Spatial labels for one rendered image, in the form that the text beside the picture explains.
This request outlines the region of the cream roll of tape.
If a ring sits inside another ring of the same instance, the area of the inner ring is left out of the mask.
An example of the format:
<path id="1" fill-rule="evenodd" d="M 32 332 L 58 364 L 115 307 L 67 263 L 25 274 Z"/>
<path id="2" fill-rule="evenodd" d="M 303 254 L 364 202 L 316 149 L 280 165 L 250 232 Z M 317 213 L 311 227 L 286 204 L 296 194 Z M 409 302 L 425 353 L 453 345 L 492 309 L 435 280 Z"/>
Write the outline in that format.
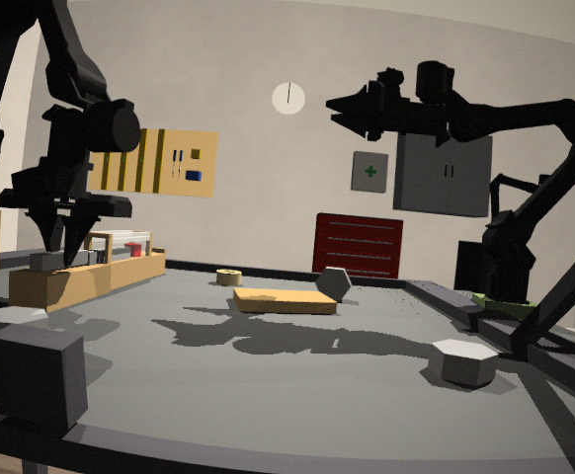
<path id="1" fill-rule="evenodd" d="M 222 285 L 240 285 L 241 272 L 230 270 L 219 270 L 216 273 L 216 283 Z"/>

